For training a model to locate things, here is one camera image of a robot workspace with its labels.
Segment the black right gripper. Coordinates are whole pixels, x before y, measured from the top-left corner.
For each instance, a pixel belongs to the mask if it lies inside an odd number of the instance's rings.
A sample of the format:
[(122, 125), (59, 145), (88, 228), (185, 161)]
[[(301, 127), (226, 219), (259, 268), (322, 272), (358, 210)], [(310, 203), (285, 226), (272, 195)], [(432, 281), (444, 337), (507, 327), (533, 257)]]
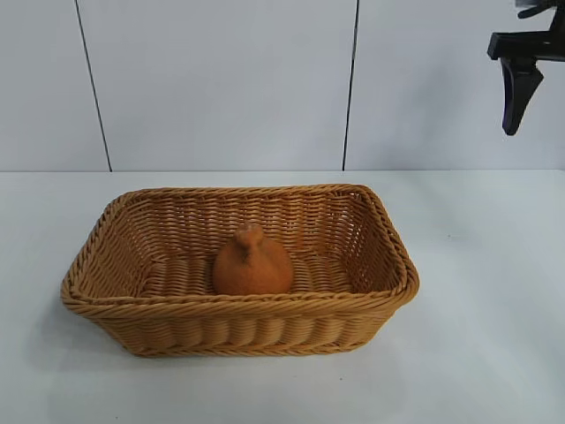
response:
[(519, 19), (533, 18), (548, 10), (554, 10), (554, 16), (546, 31), (491, 34), (487, 55), (492, 60), (501, 58), (504, 83), (502, 129), (508, 136), (516, 135), (526, 108), (544, 79), (535, 59), (564, 59), (564, 1), (515, 1), (515, 6), (519, 9)]

